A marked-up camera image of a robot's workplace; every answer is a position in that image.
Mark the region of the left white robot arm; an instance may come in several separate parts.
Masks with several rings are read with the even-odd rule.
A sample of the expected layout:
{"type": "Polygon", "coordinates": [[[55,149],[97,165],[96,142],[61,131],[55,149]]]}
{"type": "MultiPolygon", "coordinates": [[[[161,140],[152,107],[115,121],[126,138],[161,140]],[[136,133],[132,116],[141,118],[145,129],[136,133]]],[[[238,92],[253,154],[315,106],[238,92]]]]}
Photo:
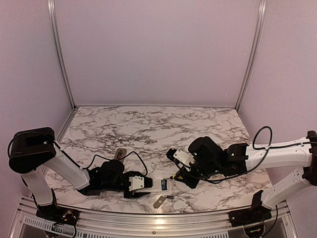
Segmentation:
{"type": "Polygon", "coordinates": [[[36,202],[51,220],[59,220],[63,213],[55,202],[40,167],[46,166],[67,180],[84,196],[97,196],[105,191],[123,192],[125,198],[146,194],[145,188],[154,185],[153,179],[138,171],[125,171],[119,160],[107,160],[94,169],[83,168],[59,146],[50,127],[17,132],[7,149],[9,167],[20,174],[36,202]]]}

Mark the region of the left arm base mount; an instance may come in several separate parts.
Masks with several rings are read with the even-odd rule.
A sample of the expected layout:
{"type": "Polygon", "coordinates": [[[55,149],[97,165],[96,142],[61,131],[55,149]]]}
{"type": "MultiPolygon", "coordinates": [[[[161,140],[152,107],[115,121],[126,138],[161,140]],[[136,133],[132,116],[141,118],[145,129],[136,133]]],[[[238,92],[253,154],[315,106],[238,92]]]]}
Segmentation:
{"type": "Polygon", "coordinates": [[[78,221],[79,211],[58,206],[56,197],[53,195],[52,204],[46,206],[37,205],[36,216],[56,224],[75,226],[78,221]]]}

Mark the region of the yellow handle screwdriver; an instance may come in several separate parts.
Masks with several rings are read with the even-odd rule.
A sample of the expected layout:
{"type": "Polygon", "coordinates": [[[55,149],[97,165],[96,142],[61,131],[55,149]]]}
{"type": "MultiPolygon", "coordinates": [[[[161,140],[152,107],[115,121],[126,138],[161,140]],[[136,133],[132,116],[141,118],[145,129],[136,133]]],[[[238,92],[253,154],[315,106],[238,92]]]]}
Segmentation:
{"type": "Polygon", "coordinates": [[[165,178],[165,179],[166,180],[171,179],[171,180],[176,180],[176,181],[183,181],[183,177],[179,174],[169,176],[168,178],[165,178]]]}

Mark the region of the grey battery compartment cover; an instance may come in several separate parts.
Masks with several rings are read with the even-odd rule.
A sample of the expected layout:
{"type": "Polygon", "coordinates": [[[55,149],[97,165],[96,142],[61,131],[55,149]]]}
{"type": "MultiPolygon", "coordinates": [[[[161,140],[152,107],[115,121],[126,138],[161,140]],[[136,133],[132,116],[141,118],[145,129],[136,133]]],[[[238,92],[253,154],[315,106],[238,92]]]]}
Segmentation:
{"type": "Polygon", "coordinates": [[[165,196],[160,196],[160,197],[156,200],[156,202],[153,204],[153,207],[154,207],[155,209],[158,209],[158,208],[164,203],[165,200],[166,200],[166,197],[165,197],[165,196]]]}

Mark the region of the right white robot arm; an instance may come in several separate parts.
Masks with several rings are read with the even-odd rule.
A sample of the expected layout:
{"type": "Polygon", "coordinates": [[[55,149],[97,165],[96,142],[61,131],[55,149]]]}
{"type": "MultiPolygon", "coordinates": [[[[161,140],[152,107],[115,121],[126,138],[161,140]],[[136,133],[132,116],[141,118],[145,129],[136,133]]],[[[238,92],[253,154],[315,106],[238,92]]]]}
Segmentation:
{"type": "Polygon", "coordinates": [[[232,144],[222,149],[210,137],[195,139],[188,151],[169,149],[167,158],[180,167],[174,179],[196,188],[199,181],[218,183],[257,169],[296,167],[272,187],[254,194],[245,217],[256,222],[290,195],[317,184],[317,133],[308,131],[300,139],[273,144],[232,144]]]}

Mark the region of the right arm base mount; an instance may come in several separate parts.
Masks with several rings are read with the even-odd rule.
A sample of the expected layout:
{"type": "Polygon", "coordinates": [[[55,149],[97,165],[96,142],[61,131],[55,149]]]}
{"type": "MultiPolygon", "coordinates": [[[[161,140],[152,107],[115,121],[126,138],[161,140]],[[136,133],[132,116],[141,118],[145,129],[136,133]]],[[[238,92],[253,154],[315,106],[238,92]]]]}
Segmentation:
{"type": "Polygon", "coordinates": [[[260,190],[253,195],[251,207],[234,210],[228,213],[232,227],[263,222],[272,218],[271,208],[263,206],[262,193],[263,190],[260,190]]]}

